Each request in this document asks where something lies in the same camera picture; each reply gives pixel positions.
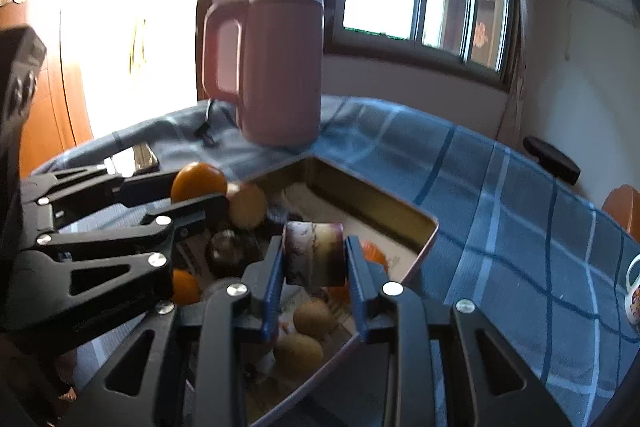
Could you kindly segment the orange mandarin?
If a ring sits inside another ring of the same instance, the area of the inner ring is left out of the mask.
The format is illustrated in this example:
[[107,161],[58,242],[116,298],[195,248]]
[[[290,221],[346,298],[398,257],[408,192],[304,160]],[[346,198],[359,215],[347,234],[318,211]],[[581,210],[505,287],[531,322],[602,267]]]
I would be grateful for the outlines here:
[[228,181],[217,167],[204,161],[194,161],[184,166],[171,184],[171,202],[184,202],[209,194],[226,194]]
[[360,247],[363,253],[364,259],[370,262],[382,265],[385,272],[388,272],[388,261],[378,246],[370,241],[361,241]]
[[171,301],[179,307],[193,305],[201,299],[198,280],[189,271],[180,269],[172,271],[172,286],[174,286],[174,295]]

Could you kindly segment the dark brown chestnut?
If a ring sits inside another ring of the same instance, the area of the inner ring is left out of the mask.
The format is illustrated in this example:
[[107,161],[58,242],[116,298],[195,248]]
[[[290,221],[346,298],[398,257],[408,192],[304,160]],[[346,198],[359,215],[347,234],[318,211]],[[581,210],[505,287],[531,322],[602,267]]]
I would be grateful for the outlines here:
[[254,236],[224,230],[209,239],[205,260],[217,279],[242,277],[249,265],[262,260],[262,251]]

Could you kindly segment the tan round longan fruit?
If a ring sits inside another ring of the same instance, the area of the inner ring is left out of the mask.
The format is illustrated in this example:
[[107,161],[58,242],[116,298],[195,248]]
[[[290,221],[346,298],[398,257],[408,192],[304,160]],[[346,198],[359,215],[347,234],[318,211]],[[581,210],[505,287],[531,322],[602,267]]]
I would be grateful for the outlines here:
[[322,339],[334,329],[336,321],[324,301],[312,299],[295,309],[293,323],[299,334]]

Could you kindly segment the purple round fruit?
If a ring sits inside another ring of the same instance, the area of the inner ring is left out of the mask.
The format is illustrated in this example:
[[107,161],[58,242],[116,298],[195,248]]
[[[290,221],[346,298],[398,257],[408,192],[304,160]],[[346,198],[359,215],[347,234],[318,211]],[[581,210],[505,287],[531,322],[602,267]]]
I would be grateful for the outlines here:
[[240,283],[241,280],[239,277],[226,277],[225,279],[219,279],[215,282],[209,284],[204,291],[202,291],[201,300],[203,303],[213,297],[213,295],[217,294],[218,291],[226,291],[227,287],[231,284]]

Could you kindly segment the blue plaid tablecloth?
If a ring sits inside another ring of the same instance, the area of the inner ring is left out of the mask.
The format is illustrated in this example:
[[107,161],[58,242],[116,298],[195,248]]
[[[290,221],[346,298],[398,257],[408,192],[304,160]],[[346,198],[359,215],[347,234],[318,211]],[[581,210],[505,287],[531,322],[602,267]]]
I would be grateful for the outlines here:
[[[58,155],[33,174],[102,164],[148,142],[160,169],[206,161],[244,180],[316,155],[412,202],[439,222],[411,288],[469,298],[546,384],[573,426],[593,426],[635,361],[625,277],[639,243],[614,220],[509,147],[451,122],[372,98],[325,96],[308,148],[250,144],[234,107],[206,103]],[[384,350],[362,346],[274,425],[381,425]]]

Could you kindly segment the white cartoon mug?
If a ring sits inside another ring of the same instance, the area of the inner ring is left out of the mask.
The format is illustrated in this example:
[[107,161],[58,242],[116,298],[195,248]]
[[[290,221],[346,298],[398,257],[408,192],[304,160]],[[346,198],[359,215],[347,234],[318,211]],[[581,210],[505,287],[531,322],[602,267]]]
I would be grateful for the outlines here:
[[632,271],[639,268],[639,262],[640,256],[637,255],[629,263],[625,277],[625,312],[627,320],[632,326],[638,326],[640,323],[640,275],[631,280]]

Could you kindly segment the pink metal tin box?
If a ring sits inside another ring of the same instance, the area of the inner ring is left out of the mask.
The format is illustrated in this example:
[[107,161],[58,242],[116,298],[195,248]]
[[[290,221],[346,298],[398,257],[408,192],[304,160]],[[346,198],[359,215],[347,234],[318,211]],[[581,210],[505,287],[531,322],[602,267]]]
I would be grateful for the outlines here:
[[[233,279],[253,294],[253,263],[273,254],[274,236],[290,222],[360,240],[364,257],[382,265],[392,280],[407,282],[420,268],[438,230],[435,218],[382,188],[319,157],[308,156],[261,176],[228,186],[229,208],[219,225],[180,235],[177,251],[186,266],[177,298],[208,296]],[[242,360],[248,421],[267,426],[306,395],[356,345],[358,336],[347,284],[305,286],[284,268],[268,277],[269,296],[250,306],[252,338]]]

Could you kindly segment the brown wooden chair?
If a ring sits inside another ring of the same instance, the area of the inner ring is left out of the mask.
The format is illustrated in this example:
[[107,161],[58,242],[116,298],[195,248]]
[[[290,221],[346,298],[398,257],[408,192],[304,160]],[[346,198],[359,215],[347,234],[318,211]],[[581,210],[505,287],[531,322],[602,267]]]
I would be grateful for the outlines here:
[[606,196],[602,209],[637,243],[640,242],[640,193],[623,184]]

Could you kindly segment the dark round stool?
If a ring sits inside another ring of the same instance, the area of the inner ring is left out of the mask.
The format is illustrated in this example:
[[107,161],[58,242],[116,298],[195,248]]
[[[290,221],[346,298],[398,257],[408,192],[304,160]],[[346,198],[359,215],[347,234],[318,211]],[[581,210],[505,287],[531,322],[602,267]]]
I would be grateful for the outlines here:
[[577,183],[582,173],[580,168],[555,146],[533,135],[526,135],[523,146],[524,150],[536,158],[538,165],[551,176],[570,186]]

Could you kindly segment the pink electric kettle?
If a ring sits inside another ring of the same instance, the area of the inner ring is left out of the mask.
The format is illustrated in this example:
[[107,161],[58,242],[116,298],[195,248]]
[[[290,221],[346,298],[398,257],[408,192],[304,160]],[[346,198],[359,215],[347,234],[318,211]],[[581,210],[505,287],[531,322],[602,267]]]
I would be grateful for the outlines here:
[[[218,79],[222,26],[238,26],[235,88]],[[321,114],[323,0],[233,0],[204,16],[202,83],[209,98],[236,107],[247,141],[302,146],[318,138]]]

